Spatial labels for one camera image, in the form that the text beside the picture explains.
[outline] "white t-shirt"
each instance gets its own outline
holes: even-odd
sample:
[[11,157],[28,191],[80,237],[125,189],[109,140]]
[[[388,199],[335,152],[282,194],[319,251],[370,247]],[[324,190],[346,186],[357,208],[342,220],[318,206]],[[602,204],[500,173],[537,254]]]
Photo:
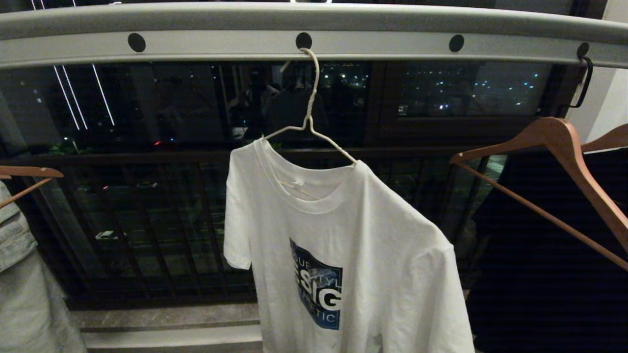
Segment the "white t-shirt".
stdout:
[[251,263],[264,353],[472,353],[452,245],[358,161],[231,153],[224,254]]

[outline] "metal railing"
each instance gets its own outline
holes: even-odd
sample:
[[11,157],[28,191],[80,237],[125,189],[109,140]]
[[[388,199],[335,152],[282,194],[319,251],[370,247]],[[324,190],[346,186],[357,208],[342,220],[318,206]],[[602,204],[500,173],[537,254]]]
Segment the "metal railing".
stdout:
[[[479,182],[457,186],[460,177],[447,164],[465,148],[349,153],[455,242],[479,189]],[[157,307],[256,299],[252,273],[232,269],[222,254],[229,153],[34,156],[0,164],[65,174],[18,205],[71,308]],[[281,154],[312,168],[347,164],[334,149]],[[476,167],[485,171],[487,163],[485,158]],[[15,192],[34,182],[15,178],[9,187]],[[452,208],[452,197],[464,202]]]

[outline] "drying rack bar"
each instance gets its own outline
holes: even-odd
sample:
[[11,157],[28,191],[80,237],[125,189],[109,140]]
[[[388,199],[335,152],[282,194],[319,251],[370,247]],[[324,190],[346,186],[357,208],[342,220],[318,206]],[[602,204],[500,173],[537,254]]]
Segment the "drying rack bar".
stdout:
[[0,68],[306,60],[295,46],[301,32],[311,36],[320,60],[578,65],[577,50],[587,43],[596,66],[628,68],[623,23],[497,9],[305,3],[120,4],[0,14]]

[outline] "t-shirt sleeve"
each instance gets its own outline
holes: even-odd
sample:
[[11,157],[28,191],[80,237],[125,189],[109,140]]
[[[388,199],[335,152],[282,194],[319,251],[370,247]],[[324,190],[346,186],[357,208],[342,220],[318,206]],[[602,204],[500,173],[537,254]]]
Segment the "t-shirt sleeve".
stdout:
[[233,268],[249,269],[251,267],[251,250],[249,247],[250,231],[246,218],[245,205],[238,197],[236,181],[237,170],[233,160],[229,165],[227,177],[227,201],[225,205],[225,241],[224,255]]
[[384,352],[475,352],[451,245],[408,261],[390,291],[381,322]]

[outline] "black hook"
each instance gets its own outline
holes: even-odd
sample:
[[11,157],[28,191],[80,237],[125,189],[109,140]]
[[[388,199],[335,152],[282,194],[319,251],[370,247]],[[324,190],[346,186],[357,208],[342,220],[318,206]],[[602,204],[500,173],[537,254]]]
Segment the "black hook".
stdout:
[[582,105],[582,102],[585,100],[585,96],[587,95],[588,86],[591,83],[591,76],[593,75],[593,62],[591,62],[591,59],[587,58],[584,55],[579,55],[578,58],[587,62],[587,77],[585,78],[585,83],[582,86],[580,97],[578,98],[578,102],[575,106],[571,106],[569,104],[561,104],[560,106],[558,106],[558,109],[556,110],[556,116],[560,116],[560,113],[563,111],[564,107],[579,108]]

